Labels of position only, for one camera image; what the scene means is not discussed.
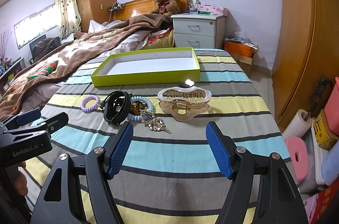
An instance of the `human hand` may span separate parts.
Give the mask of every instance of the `human hand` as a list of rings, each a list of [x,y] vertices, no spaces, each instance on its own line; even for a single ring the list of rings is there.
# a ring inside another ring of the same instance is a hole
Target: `human hand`
[[[21,162],[18,164],[18,166],[25,168],[26,162]],[[18,194],[22,196],[28,194],[27,179],[21,171],[19,171],[18,177],[14,180],[14,188],[17,190]]]

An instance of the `orange box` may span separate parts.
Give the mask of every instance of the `orange box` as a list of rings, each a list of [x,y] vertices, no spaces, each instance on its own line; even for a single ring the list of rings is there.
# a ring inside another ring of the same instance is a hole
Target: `orange box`
[[[232,41],[225,42],[225,50],[244,57],[252,58],[254,55],[254,49],[252,47]]]

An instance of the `black wristband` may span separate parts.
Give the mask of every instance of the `black wristband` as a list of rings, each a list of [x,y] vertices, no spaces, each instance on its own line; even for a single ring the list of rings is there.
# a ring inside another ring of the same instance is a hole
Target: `black wristband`
[[[131,97],[127,92],[114,91],[100,103],[100,106],[104,107],[105,121],[119,126],[127,118],[131,109]],[[120,110],[116,111],[116,108],[119,106],[121,107]]]

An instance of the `pink stool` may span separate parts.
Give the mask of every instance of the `pink stool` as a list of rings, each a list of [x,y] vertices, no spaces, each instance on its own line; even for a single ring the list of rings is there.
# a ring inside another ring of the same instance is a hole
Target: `pink stool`
[[[304,141],[298,137],[288,137],[285,140],[285,144],[292,159],[298,184],[300,184],[305,179],[308,172],[308,156],[306,145]]]

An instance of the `yellow can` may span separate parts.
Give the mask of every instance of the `yellow can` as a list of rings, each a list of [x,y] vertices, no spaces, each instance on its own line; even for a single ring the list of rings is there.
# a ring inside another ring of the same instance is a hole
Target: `yellow can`
[[[313,128],[317,143],[323,149],[330,150],[339,140],[339,137],[329,130],[325,111],[323,109],[313,123]]]

